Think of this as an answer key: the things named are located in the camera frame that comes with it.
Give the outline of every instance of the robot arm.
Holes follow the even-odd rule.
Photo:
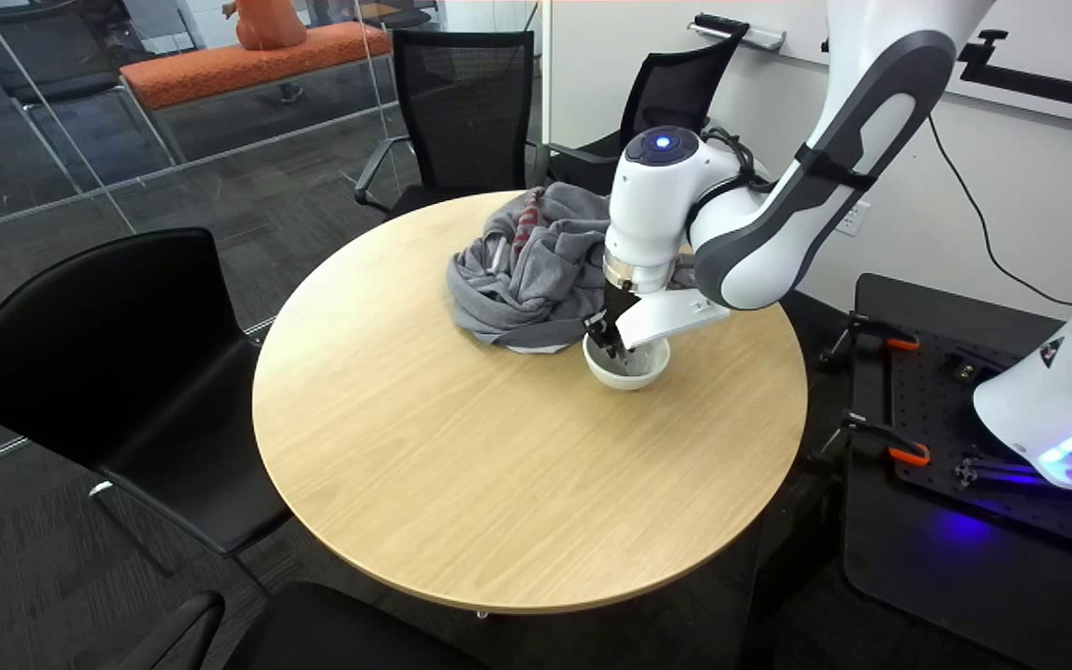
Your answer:
[[[611,195],[607,308],[589,335],[631,351],[789,293],[841,216],[874,186],[949,86],[988,0],[825,0],[830,86],[811,137],[770,195],[722,143],[652,126]],[[696,287],[672,291],[677,248]]]

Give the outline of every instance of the glass wall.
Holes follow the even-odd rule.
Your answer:
[[[521,0],[295,0],[289,16],[305,46],[245,49],[240,0],[238,16],[223,0],[0,0],[0,299],[93,241],[207,229],[240,325],[265,329],[305,272],[378,225],[349,184],[401,136],[384,38],[535,28]],[[384,184],[409,180],[398,153]]]

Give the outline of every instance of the chair backrest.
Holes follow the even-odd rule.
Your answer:
[[[533,33],[395,33],[398,110],[425,186],[524,186]]]
[[[647,126],[699,131],[735,40],[740,33],[696,52],[652,52],[625,101],[619,143]]]
[[[93,247],[0,301],[0,423],[93,469],[240,342],[207,231]]]
[[[119,61],[97,40],[80,0],[0,8],[0,38],[47,101],[90,97],[119,83]],[[0,40],[0,86],[33,105],[35,95]]]

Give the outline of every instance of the office chair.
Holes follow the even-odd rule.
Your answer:
[[[73,186],[78,180],[33,119],[33,112],[45,105],[119,95],[126,117],[153,136],[171,163],[163,137],[119,83],[119,61],[97,40],[97,28],[84,23],[80,0],[0,8],[0,91]]]
[[[615,169],[629,137],[637,137],[647,126],[702,131],[709,97],[743,33],[748,29],[730,33],[724,40],[696,52],[647,52],[625,97],[622,126],[580,149],[545,145],[545,180],[611,195]]]
[[[354,184],[354,203],[384,216],[524,186],[533,110],[533,33],[395,33],[395,86],[405,136],[385,137]],[[409,143],[419,184],[398,203],[373,196],[395,145]]]
[[[200,665],[219,629],[223,601],[200,591],[179,602],[119,670]],[[267,601],[223,670],[478,670],[478,662],[333,588],[295,581]]]
[[[153,231],[80,248],[0,301],[0,423],[101,473],[251,577],[275,495],[248,430],[258,338],[234,319],[212,234]]]

